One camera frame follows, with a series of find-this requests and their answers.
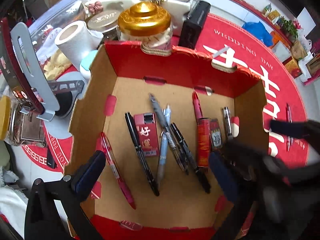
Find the gray pen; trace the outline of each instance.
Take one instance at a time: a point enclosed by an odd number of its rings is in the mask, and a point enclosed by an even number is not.
[[[222,53],[225,53],[228,49],[230,49],[230,46],[227,46],[227,47],[224,47],[224,48],[218,50],[215,54],[212,55],[212,58],[220,56]]]
[[[230,118],[230,110],[226,106],[223,108],[223,117],[224,117],[224,126],[226,129],[227,139],[233,139],[232,128],[231,128],[231,118]]]
[[[185,157],[181,156],[181,152],[178,151],[178,149],[177,149],[177,145],[176,145],[175,141],[173,140],[172,134],[170,132],[169,124],[167,123],[167,120],[165,119],[164,114],[162,113],[162,109],[160,108],[159,103],[156,100],[156,98],[154,97],[154,95],[152,95],[151,93],[149,93],[149,99],[152,103],[153,111],[156,113],[156,116],[159,120],[159,123],[163,128],[163,133],[167,137],[168,144],[169,144],[170,148],[172,149],[172,152],[173,152],[173,155],[176,159],[176,162],[178,163],[180,168],[183,171],[185,171],[188,167],[188,164],[185,163]]]

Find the gift box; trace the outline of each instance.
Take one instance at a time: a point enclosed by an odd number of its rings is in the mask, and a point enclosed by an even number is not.
[[[231,202],[222,201],[223,192],[211,171],[207,174],[211,193],[207,194],[191,169],[187,176],[179,168],[170,149],[160,196],[154,195],[124,118],[126,112],[134,115],[153,111],[148,93],[157,98],[161,107],[170,104],[171,122],[179,127],[194,156],[197,146],[194,90],[204,117],[217,118],[223,124],[222,108],[227,106],[231,116],[239,117],[241,129],[236,139],[268,151],[269,137],[262,119],[267,103],[262,80],[239,65],[233,73],[218,70],[211,60],[210,55],[178,46],[163,52],[146,49],[138,42],[109,41],[100,47],[90,67],[91,79],[85,96],[75,102],[69,126],[73,149],[64,173],[73,174],[88,161],[104,131],[137,207],[133,210],[127,203],[106,165],[99,178],[100,198],[88,198],[81,203],[85,214],[106,239],[195,236],[209,239],[233,207]],[[156,127],[160,135],[160,124]],[[225,142],[223,125],[220,129]],[[155,176],[158,158],[150,157],[147,161]]]
[[[297,78],[302,74],[302,71],[299,68],[297,60],[294,59],[292,56],[290,56],[288,59],[282,62],[282,64],[285,66],[285,68],[290,73],[290,75],[293,76],[293,78]]]

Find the red pen on rug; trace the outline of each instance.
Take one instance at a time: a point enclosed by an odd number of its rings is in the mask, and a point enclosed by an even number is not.
[[[200,118],[203,118],[203,115],[202,115],[202,110],[200,106],[200,101],[195,91],[192,93],[192,100],[193,100],[193,106],[195,108],[196,120],[198,122]]]
[[[286,106],[285,111],[286,111],[287,122],[292,122],[292,119],[291,119],[291,109],[290,109],[290,106],[289,106],[288,103],[287,103],[287,106]],[[290,148],[290,146],[292,145],[292,143],[293,143],[293,138],[287,136],[287,152],[289,151],[289,148]]]
[[[122,190],[123,195],[127,199],[130,206],[132,206],[133,209],[136,209],[136,205],[135,205],[134,199],[131,195],[131,191],[128,188],[127,184],[125,183],[124,179],[120,175],[119,168],[116,163],[116,159],[113,155],[110,143],[109,143],[104,132],[101,133],[101,146],[102,146],[103,152],[106,155],[107,161],[112,169],[112,172],[118,181],[119,187]]]

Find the cigarette pack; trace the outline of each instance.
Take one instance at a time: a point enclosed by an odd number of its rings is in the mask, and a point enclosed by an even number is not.
[[[157,126],[154,113],[133,116],[145,157],[159,156]]]

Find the paper towel roll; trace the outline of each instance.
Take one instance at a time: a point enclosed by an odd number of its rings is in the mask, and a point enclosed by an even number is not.
[[[81,60],[90,51],[97,49],[102,38],[103,34],[101,32],[88,30],[84,21],[76,21],[59,32],[54,43],[76,69],[80,70]]]

